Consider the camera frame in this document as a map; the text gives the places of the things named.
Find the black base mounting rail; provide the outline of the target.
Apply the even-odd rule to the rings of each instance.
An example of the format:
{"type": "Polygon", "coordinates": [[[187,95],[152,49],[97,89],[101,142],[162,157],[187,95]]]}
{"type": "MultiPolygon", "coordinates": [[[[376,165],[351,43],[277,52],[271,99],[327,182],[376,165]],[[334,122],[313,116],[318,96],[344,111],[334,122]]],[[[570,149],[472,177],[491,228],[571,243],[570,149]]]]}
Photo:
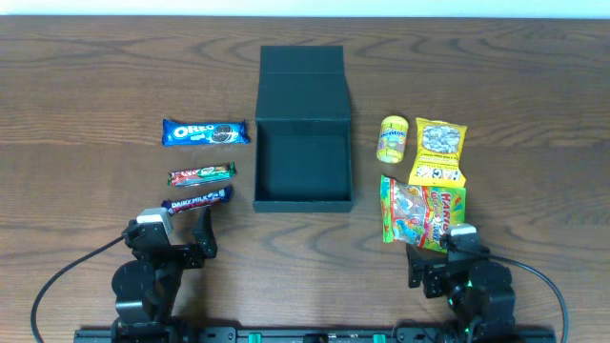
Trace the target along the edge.
{"type": "Polygon", "coordinates": [[[447,328],[398,327],[392,330],[267,330],[233,327],[208,327],[182,333],[130,332],[125,328],[81,329],[74,333],[73,343],[173,342],[173,343],[424,343],[480,342],[482,339],[466,329],[460,333],[447,328]]]}

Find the blue Oreo cookie pack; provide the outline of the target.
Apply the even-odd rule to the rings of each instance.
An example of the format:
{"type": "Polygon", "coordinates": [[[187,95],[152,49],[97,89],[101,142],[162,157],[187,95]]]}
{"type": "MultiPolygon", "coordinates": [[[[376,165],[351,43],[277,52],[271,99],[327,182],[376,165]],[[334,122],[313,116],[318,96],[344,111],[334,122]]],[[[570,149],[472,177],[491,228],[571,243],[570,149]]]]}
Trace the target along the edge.
{"type": "Polygon", "coordinates": [[[163,120],[164,147],[249,144],[245,122],[179,123],[163,120]]]}

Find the dark green hinged gift box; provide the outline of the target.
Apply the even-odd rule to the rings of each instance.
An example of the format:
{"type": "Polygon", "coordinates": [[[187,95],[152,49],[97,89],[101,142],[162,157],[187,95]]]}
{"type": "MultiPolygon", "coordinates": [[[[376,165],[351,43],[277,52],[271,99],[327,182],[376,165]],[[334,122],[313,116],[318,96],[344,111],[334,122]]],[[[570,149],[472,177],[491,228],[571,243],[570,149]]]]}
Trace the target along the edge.
{"type": "Polygon", "coordinates": [[[262,47],[254,210],[349,212],[351,124],[342,47],[262,47]]]}

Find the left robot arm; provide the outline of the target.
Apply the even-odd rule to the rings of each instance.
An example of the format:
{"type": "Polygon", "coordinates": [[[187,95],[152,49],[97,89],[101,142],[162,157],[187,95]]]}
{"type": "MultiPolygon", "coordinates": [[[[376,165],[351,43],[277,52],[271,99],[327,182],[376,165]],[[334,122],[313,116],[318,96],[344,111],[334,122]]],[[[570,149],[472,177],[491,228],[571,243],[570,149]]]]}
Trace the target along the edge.
{"type": "Polygon", "coordinates": [[[173,245],[173,222],[165,208],[146,209],[122,232],[134,260],[112,277],[118,318],[112,342],[197,342],[198,332],[172,316],[183,272],[201,269],[217,256],[211,211],[200,214],[192,228],[193,243],[173,245]]]}

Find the yellow sunflower seed snack bag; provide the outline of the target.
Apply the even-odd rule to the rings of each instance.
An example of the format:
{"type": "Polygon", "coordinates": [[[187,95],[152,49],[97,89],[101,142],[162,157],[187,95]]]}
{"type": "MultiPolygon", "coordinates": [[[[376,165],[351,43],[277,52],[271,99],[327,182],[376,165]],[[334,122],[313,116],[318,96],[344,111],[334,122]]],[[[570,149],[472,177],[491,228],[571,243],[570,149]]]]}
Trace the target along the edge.
{"type": "Polygon", "coordinates": [[[417,122],[417,153],[409,184],[463,188],[466,177],[459,168],[466,126],[421,117],[417,122]]]}

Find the red green Milo KitKat bar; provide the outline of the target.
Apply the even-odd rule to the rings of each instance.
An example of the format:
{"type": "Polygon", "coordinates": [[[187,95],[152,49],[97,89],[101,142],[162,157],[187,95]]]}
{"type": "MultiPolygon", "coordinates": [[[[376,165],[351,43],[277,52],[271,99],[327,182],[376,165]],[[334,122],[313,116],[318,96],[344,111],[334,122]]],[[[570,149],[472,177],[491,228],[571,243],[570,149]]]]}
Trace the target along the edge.
{"type": "Polygon", "coordinates": [[[234,163],[183,171],[171,171],[167,184],[170,187],[193,187],[226,181],[236,175],[234,163]]]}

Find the green Haribo gummy worms bag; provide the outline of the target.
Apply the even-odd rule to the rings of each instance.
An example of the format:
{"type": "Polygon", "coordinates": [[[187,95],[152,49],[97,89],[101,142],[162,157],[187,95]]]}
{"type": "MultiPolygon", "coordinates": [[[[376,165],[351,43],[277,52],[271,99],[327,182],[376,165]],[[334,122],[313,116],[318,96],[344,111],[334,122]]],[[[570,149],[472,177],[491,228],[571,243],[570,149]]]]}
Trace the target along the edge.
{"type": "Polygon", "coordinates": [[[462,224],[466,210],[465,188],[419,186],[392,177],[380,177],[382,241],[403,241],[418,248],[446,253],[441,237],[462,224]]]}

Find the yellow Mentos gum bottle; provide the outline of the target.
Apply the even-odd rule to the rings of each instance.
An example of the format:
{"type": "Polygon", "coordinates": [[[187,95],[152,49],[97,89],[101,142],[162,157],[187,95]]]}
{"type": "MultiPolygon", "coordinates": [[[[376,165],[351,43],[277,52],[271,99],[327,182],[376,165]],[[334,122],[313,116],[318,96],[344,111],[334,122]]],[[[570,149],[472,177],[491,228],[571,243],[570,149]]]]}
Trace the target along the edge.
{"type": "Polygon", "coordinates": [[[379,161],[388,164],[402,161],[408,129],[408,121],[402,116],[390,115],[382,120],[376,148],[376,157],[379,161]]]}

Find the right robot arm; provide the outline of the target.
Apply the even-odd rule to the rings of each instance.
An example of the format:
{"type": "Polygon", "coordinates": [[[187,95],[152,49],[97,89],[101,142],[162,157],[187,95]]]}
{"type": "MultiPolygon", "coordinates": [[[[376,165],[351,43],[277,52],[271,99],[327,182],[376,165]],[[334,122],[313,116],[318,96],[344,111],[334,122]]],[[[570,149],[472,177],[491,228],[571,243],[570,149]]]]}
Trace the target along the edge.
{"type": "Polygon", "coordinates": [[[409,245],[409,287],[428,298],[444,297],[454,321],[444,323],[434,342],[518,342],[515,292],[508,268],[491,260],[476,233],[441,237],[444,255],[409,245]]]}

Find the purple Dairy Milk chocolate bar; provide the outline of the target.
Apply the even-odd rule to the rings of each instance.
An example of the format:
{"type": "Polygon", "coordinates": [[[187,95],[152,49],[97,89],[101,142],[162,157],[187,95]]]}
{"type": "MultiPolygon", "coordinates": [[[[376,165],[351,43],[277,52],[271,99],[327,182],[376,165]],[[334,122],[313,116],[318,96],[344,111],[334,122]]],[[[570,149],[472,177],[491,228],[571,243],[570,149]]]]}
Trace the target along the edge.
{"type": "Polygon", "coordinates": [[[200,195],[182,200],[164,200],[161,207],[165,208],[170,215],[175,215],[181,212],[210,207],[220,203],[229,202],[233,194],[233,187],[226,186],[216,192],[209,192],[205,195],[200,195]]]}

